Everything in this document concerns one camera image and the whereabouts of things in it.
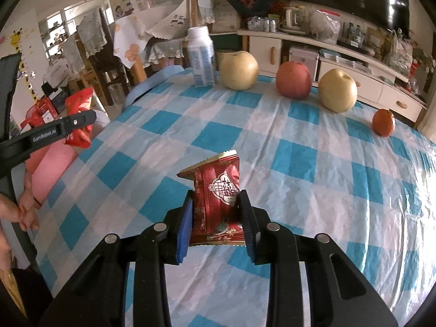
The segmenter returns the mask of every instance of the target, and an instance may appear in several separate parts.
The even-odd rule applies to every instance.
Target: metal screw
[[[326,235],[326,234],[319,234],[317,237],[317,240],[321,243],[329,243],[330,237],[329,237],[329,235]]]
[[[166,225],[163,222],[158,222],[153,226],[154,231],[162,232],[166,230]]]
[[[116,240],[117,240],[117,237],[114,234],[109,234],[109,235],[106,235],[106,237],[105,237],[106,243],[115,243]]]
[[[276,222],[270,222],[267,224],[267,229],[269,231],[279,231],[280,230],[280,225],[277,224]]]

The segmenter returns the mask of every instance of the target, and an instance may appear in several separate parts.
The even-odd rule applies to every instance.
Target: drawer
[[[275,77],[280,66],[282,40],[250,36],[250,54],[259,64],[259,74]]]
[[[422,105],[393,87],[383,85],[378,102],[381,106],[395,111],[415,122],[422,110]]]
[[[324,76],[324,74],[331,69],[341,69],[343,72],[350,75],[354,79],[354,81],[359,82],[360,87],[357,88],[357,94],[359,95],[359,97],[368,99],[372,102],[378,102],[380,93],[382,92],[383,88],[383,84],[381,82],[378,82],[365,75],[359,74],[353,70],[340,67],[339,65],[326,63],[325,61],[321,62],[320,75],[318,80],[321,80],[321,77]]]

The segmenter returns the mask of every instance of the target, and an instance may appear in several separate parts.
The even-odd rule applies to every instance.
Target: chair
[[[99,9],[99,12],[107,43],[103,46],[101,51],[95,53],[95,55],[91,55],[88,60],[99,80],[108,105],[113,105],[112,96],[110,95],[108,87],[114,84],[121,84],[125,95],[128,95],[129,86],[127,84],[123,65],[119,61],[119,58],[113,55],[113,39],[102,8]]]

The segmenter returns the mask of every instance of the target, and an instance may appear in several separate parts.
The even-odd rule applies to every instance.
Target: blue and white plastic tablecloth
[[[377,136],[374,112],[358,102],[334,114],[315,88],[291,101],[268,77],[235,92],[195,88],[189,71],[172,76],[111,122],[51,191],[35,239],[48,286],[56,295],[106,234],[137,235],[180,206],[193,187],[181,169],[236,149],[251,203],[296,234],[328,233],[404,325],[436,281],[436,146],[401,122]],[[245,247],[189,248],[165,268],[173,326],[264,326],[269,269]]]

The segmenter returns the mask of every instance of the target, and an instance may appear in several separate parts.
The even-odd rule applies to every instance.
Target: snack wrapper
[[[94,88],[89,87],[74,93],[72,96],[65,99],[65,107],[67,115],[89,111],[91,109],[91,99]],[[92,124],[86,127],[74,130],[67,136],[65,144],[71,146],[82,147],[87,149],[91,146]]]
[[[244,245],[236,201],[239,193],[239,156],[236,151],[213,156],[180,171],[177,176],[194,182],[190,245]]]

